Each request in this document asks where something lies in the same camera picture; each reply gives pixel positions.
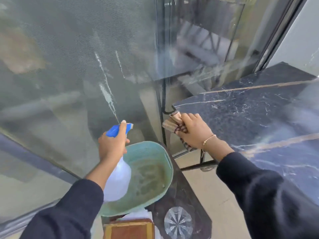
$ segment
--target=bracelet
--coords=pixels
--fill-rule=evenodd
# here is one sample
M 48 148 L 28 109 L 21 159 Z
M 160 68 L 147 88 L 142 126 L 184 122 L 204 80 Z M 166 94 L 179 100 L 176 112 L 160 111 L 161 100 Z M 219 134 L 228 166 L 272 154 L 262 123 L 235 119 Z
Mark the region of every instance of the bracelet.
M 202 148 L 202 150 L 204 150 L 205 143 L 206 143 L 209 139 L 211 139 L 212 137 L 216 137 L 216 134 L 214 134 L 213 136 L 207 138 L 207 139 L 203 142 L 203 148 Z

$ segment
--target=black long sleeve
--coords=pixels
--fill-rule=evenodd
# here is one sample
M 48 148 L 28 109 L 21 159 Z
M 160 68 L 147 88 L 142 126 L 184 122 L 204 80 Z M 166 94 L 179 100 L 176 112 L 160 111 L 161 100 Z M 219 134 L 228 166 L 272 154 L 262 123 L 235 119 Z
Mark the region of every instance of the black long sleeve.
M 277 172 L 234 152 L 216 173 L 235 194 L 252 239 L 319 238 L 319 206 Z
M 81 179 L 55 206 L 38 212 L 20 239 L 91 238 L 90 229 L 102 203 L 102 189 L 93 181 Z

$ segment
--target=plastic bucket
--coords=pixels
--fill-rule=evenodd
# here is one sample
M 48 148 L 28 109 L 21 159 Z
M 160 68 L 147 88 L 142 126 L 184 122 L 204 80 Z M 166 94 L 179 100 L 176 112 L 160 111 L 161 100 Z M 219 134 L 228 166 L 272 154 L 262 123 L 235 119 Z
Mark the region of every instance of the plastic bucket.
M 173 179 L 173 165 L 165 148 L 144 141 L 126 147 L 124 161 L 132 177 L 124 197 L 102 205 L 99 215 L 116 216 L 144 208 L 162 198 Z

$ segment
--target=white spray bottle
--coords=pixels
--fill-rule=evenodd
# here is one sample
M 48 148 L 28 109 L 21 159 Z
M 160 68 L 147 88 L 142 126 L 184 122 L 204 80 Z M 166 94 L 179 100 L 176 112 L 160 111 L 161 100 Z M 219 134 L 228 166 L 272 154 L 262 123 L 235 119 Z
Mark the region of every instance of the white spray bottle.
M 106 136 L 116 137 L 119 133 L 119 126 L 114 125 L 109 131 L 107 131 Z M 132 123 L 128 123 L 126 126 L 125 134 L 133 128 Z M 117 166 L 111 173 L 110 177 L 106 181 L 104 188 L 104 202 L 116 201 L 125 196 L 129 183 L 131 180 L 131 168 L 121 157 Z

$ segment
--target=human hand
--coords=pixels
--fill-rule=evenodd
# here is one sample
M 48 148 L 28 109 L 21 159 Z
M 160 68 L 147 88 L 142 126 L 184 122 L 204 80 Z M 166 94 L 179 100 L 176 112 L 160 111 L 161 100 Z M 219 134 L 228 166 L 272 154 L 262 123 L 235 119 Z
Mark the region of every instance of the human hand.
M 126 138 L 126 126 L 126 121 L 123 120 L 116 137 L 108 137 L 106 136 L 106 132 L 100 136 L 98 142 L 100 144 L 99 155 L 101 161 L 105 159 L 114 159 L 118 162 L 123 154 L 127 153 L 125 143 L 129 143 L 130 140 Z
M 176 134 L 192 148 L 202 149 L 204 141 L 214 135 L 212 130 L 199 114 L 182 113 L 181 118 L 186 125 L 188 133 L 177 131 Z

